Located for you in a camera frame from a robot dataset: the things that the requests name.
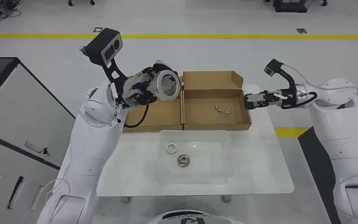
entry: box lid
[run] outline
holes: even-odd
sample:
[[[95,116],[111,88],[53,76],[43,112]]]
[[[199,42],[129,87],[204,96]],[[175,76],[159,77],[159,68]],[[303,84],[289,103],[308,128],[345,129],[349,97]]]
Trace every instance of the box lid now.
[[[235,71],[184,72],[185,90],[237,90],[243,85],[243,78]]]

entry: open cardboard box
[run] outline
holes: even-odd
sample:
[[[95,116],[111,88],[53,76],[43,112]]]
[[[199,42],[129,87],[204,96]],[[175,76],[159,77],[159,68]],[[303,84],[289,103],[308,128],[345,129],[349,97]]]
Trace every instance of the open cardboard box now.
[[[184,72],[184,130],[247,130],[251,118],[243,105],[242,84],[243,78],[234,71]]]
[[[161,130],[182,130],[181,94],[173,101],[157,100],[149,105],[144,121],[136,128],[123,128],[124,132],[160,132]],[[143,117],[145,106],[134,108],[125,121],[128,125],[138,123]]]
[[[244,108],[243,78],[234,71],[184,72],[183,88],[174,101],[150,104],[146,118],[136,128],[125,132],[159,132],[161,130],[247,130],[251,125]],[[218,106],[223,112],[217,112]],[[136,124],[145,107],[129,112],[126,124]]]

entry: white table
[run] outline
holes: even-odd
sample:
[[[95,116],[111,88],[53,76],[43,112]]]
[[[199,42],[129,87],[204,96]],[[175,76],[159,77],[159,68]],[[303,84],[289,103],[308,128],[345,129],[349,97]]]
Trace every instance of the white table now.
[[[246,93],[258,93],[256,85],[244,85]],[[267,109],[250,111],[247,131],[229,132],[236,152],[234,175],[226,184],[160,184],[148,171],[156,156],[158,133],[125,133],[103,168],[99,197],[149,195],[232,195],[292,193],[294,186]],[[68,165],[68,155],[59,176]]]

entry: yellow floor line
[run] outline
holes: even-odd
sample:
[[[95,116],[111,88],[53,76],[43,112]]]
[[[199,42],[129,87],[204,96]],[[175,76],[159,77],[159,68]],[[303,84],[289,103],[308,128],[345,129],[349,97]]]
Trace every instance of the yellow floor line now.
[[[275,128],[278,138],[298,138],[308,128]]]
[[[97,34],[0,34],[0,39],[93,39]],[[123,39],[358,40],[358,35],[123,34]]]

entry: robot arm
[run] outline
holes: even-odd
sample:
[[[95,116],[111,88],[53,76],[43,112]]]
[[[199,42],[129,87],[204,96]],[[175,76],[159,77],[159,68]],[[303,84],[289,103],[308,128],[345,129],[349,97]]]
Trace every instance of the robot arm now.
[[[357,88],[342,78],[320,86],[309,82],[296,85],[283,64],[272,60],[265,72],[282,75],[289,88],[247,94],[248,110],[270,105],[282,109],[308,108],[317,138],[327,151],[335,171],[333,197],[342,223],[358,223],[358,96]]]
[[[128,111],[139,106],[148,110],[157,99],[173,100],[179,94],[177,72],[160,60],[134,76],[123,75],[114,61],[121,48],[119,32],[104,29],[81,49],[92,63],[102,66],[109,82],[87,92],[70,137],[69,167],[46,202],[39,224],[91,223],[97,184],[123,127],[136,127],[145,118],[146,113],[138,124],[126,125]]]
[[[341,78],[330,80],[321,87],[311,82],[296,85],[292,76],[281,68],[282,65],[284,64],[273,59],[264,71],[269,76],[278,73],[284,77],[289,83],[289,88],[246,94],[244,97],[246,109],[252,110],[270,105],[277,105],[282,109],[308,108],[314,102],[323,107],[340,106],[356,96],[356,88],[349,81]]]

